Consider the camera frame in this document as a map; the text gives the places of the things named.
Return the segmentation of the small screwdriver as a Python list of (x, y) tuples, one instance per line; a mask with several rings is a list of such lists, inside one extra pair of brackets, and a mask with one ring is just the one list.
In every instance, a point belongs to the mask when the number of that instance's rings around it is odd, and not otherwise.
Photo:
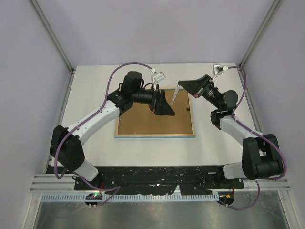
[(170, 106), (173, 105), (173, 103), (174, 103), (174, 101), (175, 101), (175, 99), (176, 99), (176, 97), (177, 97), (177, 94), (178, 94), (179, 90), (180, 90), (180, 85), (177, 84), (177, 86), (176, 86), (176, 88), (175, 88), (175, 91), (174, 91), (174, 93), (173, 93), (173, 97), (172, 97)]

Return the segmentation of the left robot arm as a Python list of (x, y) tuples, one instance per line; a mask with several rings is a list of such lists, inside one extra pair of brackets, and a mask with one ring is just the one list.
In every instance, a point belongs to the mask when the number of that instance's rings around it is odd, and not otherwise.
[(107, 95), (106, 102), (101, 107), (69, 127), (57, 126), (53, 130), (50, 147), (54, 161), (83, 177), (90, 189), (98, 189), (102, 178), (98, 175), (97, 168), (85, 159), (83, 151), (84, 144), (93, 134), (131, 109), (134, 103), (148, 105), (156, 115), (175, 115), (166, 101), (165, 91), (158, 85), (165, 79), (164, 73), (155, 73), (151, 79), (151, 88), (146, 89), (142, 74), (130, 71), (119, 84), (119, 88)]

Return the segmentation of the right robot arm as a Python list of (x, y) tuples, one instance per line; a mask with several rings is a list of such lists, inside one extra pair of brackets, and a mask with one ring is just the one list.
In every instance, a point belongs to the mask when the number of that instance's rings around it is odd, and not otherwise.
[(216, 107), (211, 112), (211, 122), (219, 130), (229, 134), (242, 146), (241, 162), (218, 167), (216, 184), (226, 188), (233, 179), (280, 179), (285, 174), (285, 162), (275, 135), (264, 135), (251, 130), (234, 114), (238, 95), (229, 90), (219, 92), (208, 75), (196, 80), (180, 80), (178, 85), (194, 98), (203, 97)]

